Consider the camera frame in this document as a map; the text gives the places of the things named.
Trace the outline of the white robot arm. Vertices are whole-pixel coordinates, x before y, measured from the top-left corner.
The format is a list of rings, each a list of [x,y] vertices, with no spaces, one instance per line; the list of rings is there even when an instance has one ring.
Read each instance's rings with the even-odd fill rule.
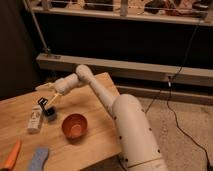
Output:
[[[130,94],[113,95],[86,65],[78,65],[73,74],[36,87],[53,90],[51,106],[72,89],[88,85],[115,122],[122,154],[128,171],[169,171],[152,128],[138,99]]]

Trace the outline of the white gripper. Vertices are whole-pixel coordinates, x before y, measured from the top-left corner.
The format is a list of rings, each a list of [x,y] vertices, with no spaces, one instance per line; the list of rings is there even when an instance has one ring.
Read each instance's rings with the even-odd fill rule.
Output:
[[[68,94],[73,88],[75,88],[79,83],[78,76],[76,74],[70,74],[65,78],[57,79],[54,83],[45,83],[39,85],[35,88],[36,91],[51,91],[56,90],[57,93],[48,101],[45,108],[48,109],[57,102],[62,95]]]

